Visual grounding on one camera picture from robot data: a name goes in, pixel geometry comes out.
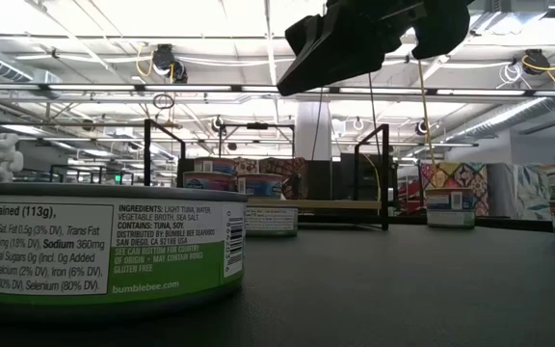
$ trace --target green label stripe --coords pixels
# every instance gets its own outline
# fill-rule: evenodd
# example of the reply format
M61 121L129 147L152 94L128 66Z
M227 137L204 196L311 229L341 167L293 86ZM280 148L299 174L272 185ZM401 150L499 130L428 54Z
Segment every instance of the green label stripe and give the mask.
M112 248L108 294L36 296L0 293L1 303L89 305L176 297L240 279L224 278L224 242L172 247Z

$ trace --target small white statue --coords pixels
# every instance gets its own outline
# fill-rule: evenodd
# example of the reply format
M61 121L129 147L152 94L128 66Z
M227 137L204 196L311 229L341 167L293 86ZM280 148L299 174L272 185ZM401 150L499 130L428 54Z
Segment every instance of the small white statue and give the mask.
M23 154L16 151L18 135L0 134L0 182L12 182L13 173L23 170Z

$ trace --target gray table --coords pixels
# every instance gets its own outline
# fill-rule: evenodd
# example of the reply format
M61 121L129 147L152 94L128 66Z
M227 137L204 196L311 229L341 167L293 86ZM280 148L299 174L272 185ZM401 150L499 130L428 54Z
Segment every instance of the gray table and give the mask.
M248 240L241 293L94 329L0 325L0 345L555 346L553 234L391 226Z

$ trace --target wooden plank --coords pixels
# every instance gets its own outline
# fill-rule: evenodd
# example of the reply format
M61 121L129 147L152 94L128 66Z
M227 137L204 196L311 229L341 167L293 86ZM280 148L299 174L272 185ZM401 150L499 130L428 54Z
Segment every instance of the wooden plank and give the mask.
M250 199L248 206L297 206L299 208L380 209L379 201Z

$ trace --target black cable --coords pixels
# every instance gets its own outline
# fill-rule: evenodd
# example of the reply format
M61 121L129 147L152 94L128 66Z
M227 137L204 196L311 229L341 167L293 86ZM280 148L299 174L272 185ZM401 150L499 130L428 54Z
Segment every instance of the black cable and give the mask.
M374 92L372 91L372 73L367 74L367 79L370 82L370 100L372 100L372 120L374 121L374 130L377 129L376 125L376 110L374 109ZM378 142L378 133L376 133L376 149L378 150L379 159L381 158L381 145Z
M316 140L318 139L318 126L320 125L320 111L323 108L323 87L320 88L320 100L318 101L318 118L316 119L316 133L314 134L314 146L312 147L312 160L316 153Z

